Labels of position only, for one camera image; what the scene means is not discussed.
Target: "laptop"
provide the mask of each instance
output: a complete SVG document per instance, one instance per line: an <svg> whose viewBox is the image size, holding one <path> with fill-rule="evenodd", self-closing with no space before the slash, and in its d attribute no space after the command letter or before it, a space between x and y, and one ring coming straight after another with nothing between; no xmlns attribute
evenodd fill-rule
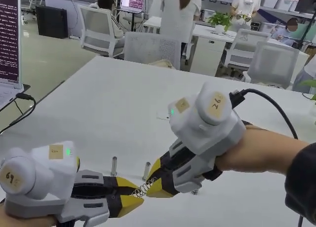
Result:
<svg viewBox="0 0 316 227"><path fill-rule="evenodd" d="M0 109L17 93L24 91L21 82L20 9L21 0L0 0Z"/></svg>
<svg viewBox="0 0 316 227"><path fill-rule="evenodd" d="M143 3L144 0L121 0L120 10L138 14L143 10Z"/></svg>

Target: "screw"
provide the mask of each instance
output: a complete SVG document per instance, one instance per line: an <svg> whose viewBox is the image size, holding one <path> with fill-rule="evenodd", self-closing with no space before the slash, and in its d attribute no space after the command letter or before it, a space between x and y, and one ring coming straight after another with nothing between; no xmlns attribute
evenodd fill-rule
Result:
<svg viewBox="0 0 316 227"><path fill-rule="evenodd" d="M112 170L111 170L112 177L115 177L117 175L117 164L118 164L118 158L114 156L112 158Z"/></svg>

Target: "hand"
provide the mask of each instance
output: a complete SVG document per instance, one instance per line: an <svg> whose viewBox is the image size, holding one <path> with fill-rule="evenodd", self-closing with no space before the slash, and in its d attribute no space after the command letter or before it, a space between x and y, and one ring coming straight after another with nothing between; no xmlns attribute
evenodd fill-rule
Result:
<svg viewBox="0 0 316 227"><path fill-rule="evenodd" d="M296 154L308 144L253 125L242 140L224 155L217 157L216 166L222 170L239 172L287 173Z"/></svg>

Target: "spring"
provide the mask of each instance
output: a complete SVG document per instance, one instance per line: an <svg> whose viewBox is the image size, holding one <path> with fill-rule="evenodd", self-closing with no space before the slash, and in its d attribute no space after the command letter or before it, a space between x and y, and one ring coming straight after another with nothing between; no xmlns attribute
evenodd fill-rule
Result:
<svg viewBox="0 0 316 227"><path fill-rule="evenodd" d="M139 188L135 189L132 195L139 198L145 196L148 190L150 189L150 187L154 184L156 180L157 180L156 177L149 179L147 182L142 184Z"/></svg>

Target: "human arm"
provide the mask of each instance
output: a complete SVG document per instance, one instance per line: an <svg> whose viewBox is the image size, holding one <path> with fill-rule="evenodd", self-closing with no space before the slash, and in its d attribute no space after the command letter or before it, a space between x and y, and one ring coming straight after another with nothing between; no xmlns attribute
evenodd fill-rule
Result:
<svg viewBox="0 0 316 227"><path fill-rule="evenodd" d="M31 219L11 217L5 213L4 204L0 204L0 227L51 227L56 223L57 220L53 216Z"/></svg>
<svg viewBox="0 0 316 227"><path fill-rule="evenodd" d="M316 144L248 125L238 145L215 163L223 171L284 174L285 204L316 223Z"/></svg>

